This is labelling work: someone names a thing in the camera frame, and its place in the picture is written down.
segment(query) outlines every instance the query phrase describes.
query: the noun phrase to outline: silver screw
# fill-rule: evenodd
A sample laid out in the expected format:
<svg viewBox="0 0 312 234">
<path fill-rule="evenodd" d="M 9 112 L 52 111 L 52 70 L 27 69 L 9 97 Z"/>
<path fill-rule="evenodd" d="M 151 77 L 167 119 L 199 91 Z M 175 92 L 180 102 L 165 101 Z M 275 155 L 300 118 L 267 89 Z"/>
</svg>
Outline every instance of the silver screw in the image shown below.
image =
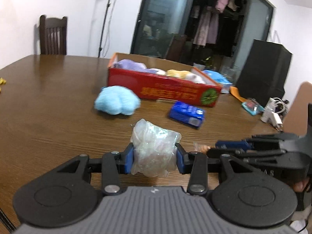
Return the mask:
<svg viewBox="0 0 312 234">
<path fill-rule="evenodd" d="M 191 185 L 190 190 L 192 192 L 203 192 L 205 190 L 205 187 L 203 185 Z"/>
<path fill-rule="evenodd" d="M 108 193 L 116 193 L 120 190 L 120 187 L 116 185 L 108 185 L 104 188 L 104 190 Z"/>
</svg>

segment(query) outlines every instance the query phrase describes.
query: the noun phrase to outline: red cardboard box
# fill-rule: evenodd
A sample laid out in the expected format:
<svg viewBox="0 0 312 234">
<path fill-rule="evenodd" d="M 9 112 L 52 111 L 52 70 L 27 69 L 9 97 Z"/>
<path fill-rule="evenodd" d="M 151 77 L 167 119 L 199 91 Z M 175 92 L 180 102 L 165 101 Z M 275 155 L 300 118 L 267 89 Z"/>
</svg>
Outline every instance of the red cardboard box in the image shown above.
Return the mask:
<svg viewBox="0 0 312 234">
<path fill-rule="evenodd" d="M 187 70 L 203 78 L 206 84 L 157 74 L 114 68 L 120 60 L 130 59 L 141 62 L 147 68 Z M 190 105 L 213 107 L 222 86 L 195 67 L 138 54 L 115 53 L 108 65 L 107 86 L 124 86 L 132 90 L 139 98 L 179 100 Z"/>
</svg>

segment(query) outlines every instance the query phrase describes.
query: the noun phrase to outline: light blue plush toy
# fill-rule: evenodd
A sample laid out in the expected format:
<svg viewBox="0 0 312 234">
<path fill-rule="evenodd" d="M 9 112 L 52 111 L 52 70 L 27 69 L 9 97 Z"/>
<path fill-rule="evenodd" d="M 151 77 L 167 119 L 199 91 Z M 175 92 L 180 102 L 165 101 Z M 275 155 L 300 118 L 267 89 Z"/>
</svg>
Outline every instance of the light blue plush toy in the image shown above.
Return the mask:
<svg viewBox="0 0 312 234">
<path fill-rule="evenodd" d="M 140 99 L 133 91 L 122 86 L 103 88 L 94 102 L 94 108 L 111 115 L 132 115 L 140 107 Z"/>
</svg>

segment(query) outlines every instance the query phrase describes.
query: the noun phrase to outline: wood grain surface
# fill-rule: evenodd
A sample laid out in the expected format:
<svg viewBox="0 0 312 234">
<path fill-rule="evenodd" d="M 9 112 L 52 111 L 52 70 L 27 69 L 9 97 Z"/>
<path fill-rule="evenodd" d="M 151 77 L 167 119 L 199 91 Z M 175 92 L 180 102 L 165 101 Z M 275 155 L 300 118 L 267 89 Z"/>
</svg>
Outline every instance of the wood grain surface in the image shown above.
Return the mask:
<svg viewBox="0 0 312 234">
<path fill-rule="evenodd" d="M 0 207 L 16 226 L 12 198 L 19 187 L 81 153 L 99 158 L 123 151 L 140 119 L 180 132 L 186 150 L 193 150 L 193 142 L 214 145 L 217 140 L 275 131 L 228 94 L 221 95 L 214 108 L 204 108 L 199 129 L 168 119 L 172 103 L 162 101 L 142 100 L 132 116 L 99 113 L 93 103 L 106 84 L 107 63 L 90 57 L 32 55 L 0 70 L 7 80 L 0 93 Z M 186 187 L 188 179 L 178 171 L 167 178 L 121 175 L 128 186 Z M 209 174 L 208 182 L 216 187 L 217 175 Z M 100 186 L 99 175 L 93 176 L 92 184 Z M 2 225 L 0 232 L 7 233 Z"/>
</svg>

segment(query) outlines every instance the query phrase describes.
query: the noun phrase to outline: glass sliding door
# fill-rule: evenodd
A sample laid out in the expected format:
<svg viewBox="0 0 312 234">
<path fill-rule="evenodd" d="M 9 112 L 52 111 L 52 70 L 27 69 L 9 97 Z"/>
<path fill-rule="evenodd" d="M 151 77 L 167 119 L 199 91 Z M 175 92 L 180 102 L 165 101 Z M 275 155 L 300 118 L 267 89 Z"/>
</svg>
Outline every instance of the glass sliding door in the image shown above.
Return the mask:
<svg viewBox="0 0 312 234">
<path fill-rule="evenodd" d="M 131 52 L 163 58 L 174 34 L 185 28 L 193 0 L 143 0 Z"/>
<path fill-rule="evenodd" d="M 272 14 L 273 7 L 267 1 L 248 0 L 240 40 L 234 54 L 233 69 L 237 71 L 236 80 L 245 65 L 253 40 L 267 39 Z"/>
</svg>

